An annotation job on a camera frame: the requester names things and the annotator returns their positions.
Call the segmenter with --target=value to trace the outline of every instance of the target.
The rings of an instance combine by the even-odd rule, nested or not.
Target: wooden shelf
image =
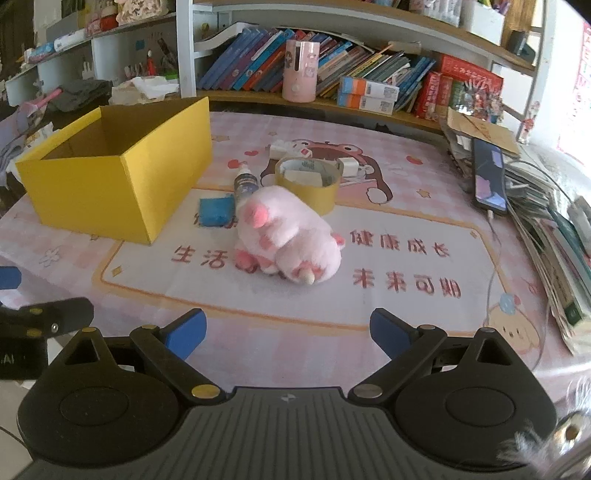
[[[200,0],[196,0],[196,2],[203,5]],[[384,7],[359,0],[210,0],[207,3],[207,6],[209,5],[211,5],[214,12],[282,10],[311,14],[327,12],[335,15],[367,18],[401,28],[421,31],[425,35],[451,41],[524,74],[532,75],[535,72],[535,67],[524,59],[482,37],[445,22],[398,8]]]
[[[430,133],[441,134],[441,128],[437,122],[422,120],[406,112],[394,112],[393,115],[383,115],[381,113],[365,112],[354,108],[345,108],[338,106],[336,102],[326,99],[317,99],[312,103],[293,103],[285,100],[279,93],[266,92],[243,92],[243,91],[225,91],[225,90],[198,90],[197,97],[209,97],[211,101],[217,102],[248,102],[264,103],[267,105],[285,105],[291,107],[313,108],[315,110],[324,110],[328,112],[344,113],[347,115],[365,116],[378,121],[395,122],[406,127],[418,128]]]

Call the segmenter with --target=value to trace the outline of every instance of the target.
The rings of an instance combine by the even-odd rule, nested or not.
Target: packing tape roll
[[[285,178],[287,170],[320,173],[322,187],[302,185]],[[294,193],[318,215],[326,215],[335,208],[336,192],[340,184],[339,170],[324,160],[316,158],[284,158],[275,165],[276,183]]]

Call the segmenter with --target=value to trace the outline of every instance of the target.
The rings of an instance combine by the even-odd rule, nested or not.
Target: stuffed animal
[[[238,208],[236,266],[267,274],[281,271],[312,285],[339,269],[345,239],[283,187],[263,187]]]

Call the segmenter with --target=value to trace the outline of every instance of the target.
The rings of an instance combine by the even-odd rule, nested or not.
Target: pink cup
[[[289,102],[307,103],[316,100],[316,78],[320,44],[312,41],[288,40],[283,70],[283,98]]]

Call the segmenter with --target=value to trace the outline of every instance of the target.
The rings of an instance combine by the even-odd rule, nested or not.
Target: phone screen
[[[472,155],[476,202],[497,212],[506,212],[505,166],[501,149],[475,138]]]

